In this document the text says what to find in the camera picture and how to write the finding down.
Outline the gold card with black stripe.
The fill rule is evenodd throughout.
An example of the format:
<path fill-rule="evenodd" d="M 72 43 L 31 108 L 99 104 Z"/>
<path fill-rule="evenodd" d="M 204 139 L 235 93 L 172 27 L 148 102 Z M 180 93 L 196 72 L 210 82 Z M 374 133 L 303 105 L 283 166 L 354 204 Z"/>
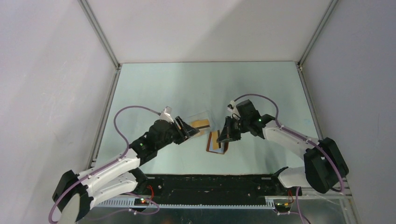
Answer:
<path fill-rule="evenodd" d="M 220 130 L 213 131 L 210 133 L 209 138 L 209 147 L 207 148 L 207 152 L 215 153 L 215 154 L 224 154 L 225 148 L 223 143 L 217 143 L 218 135 L 220 134 Z"/>

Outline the brown leather card holder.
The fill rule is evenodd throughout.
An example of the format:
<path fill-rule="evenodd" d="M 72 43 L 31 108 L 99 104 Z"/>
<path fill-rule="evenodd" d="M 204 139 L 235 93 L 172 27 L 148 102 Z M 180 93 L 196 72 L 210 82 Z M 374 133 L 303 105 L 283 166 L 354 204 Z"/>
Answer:
<path fill-rule="evenodd" d="M 209 133 L 208 142 L 206 145 L 206 152 L 214 154 L 225 154 L 228 151 L 229 144 L 218 143 L 217 139 L 220 135 L 220 130 L 213 131 Z"/>

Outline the clear plastic card box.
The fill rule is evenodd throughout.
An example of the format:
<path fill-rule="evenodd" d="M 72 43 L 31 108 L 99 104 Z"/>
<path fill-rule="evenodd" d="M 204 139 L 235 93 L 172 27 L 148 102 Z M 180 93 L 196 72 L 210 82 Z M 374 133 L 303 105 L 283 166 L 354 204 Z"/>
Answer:
<path fill-rule="evenodd" d="M 197 138 L 206 134 L 209 134 L 212 131 L 213 121 L 211 118 L 211 113 L 209 111 L 204 111 L 185 119 L 185 122 L 198 129 L 199 132 L 195 134 L 192 138 Z"/>

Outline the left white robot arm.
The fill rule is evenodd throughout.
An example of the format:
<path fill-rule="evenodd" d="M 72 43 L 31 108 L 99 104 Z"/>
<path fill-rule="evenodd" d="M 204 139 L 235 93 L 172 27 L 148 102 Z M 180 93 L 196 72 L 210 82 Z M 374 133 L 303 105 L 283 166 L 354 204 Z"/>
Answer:
<path fill-rule="evenodd" d="M 101 167 L 80 173 L 65 172 L 52 196 L 55 207 L 63 211 L 74 195 L 79 195 L 76 221 L 99 203 L 126 193 L 143 194 L 148 178 L 140 166 L 157 156 L 160 149 L 181 144 L 198 134 L 199 130 L 180 117 L 173 121 L 156 120 L 147 132 L 128 145 L 125 152 Z"/>

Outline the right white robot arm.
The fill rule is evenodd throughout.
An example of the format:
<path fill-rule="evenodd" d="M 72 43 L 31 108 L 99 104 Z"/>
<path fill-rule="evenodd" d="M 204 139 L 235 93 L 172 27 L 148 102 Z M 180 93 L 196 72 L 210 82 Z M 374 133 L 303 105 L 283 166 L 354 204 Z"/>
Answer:
<path fill-rule="evenodd" d="M 269 114 L 261 115 L 249 99 L 238 104 L 231 101 L 227 109 L 231 114 L 225 118 L 218 143 L 238 141 L 243 133 L 250 133 L 279 144 L 303 160 L 301 167 L 284 167 L 272 175 L 271 187 L 277 195 L 293 187 L 312 187 L 324 194 L 349 174 L 333 139 L 319 140 L 286 127 Z"/>

